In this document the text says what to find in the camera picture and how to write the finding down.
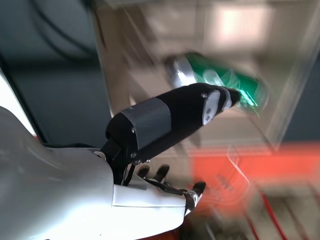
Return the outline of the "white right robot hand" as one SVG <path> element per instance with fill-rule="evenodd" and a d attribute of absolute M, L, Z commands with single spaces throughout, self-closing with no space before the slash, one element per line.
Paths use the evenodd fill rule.
<path fill-rule="evenodd" d="M 0 110 L 3 240 L 135 240 L 179 227 L 205 190 L 134 173 L 241 100 L 236 89 L 194 83 L 117 113 L 102 148 L 46 147 Z"/>

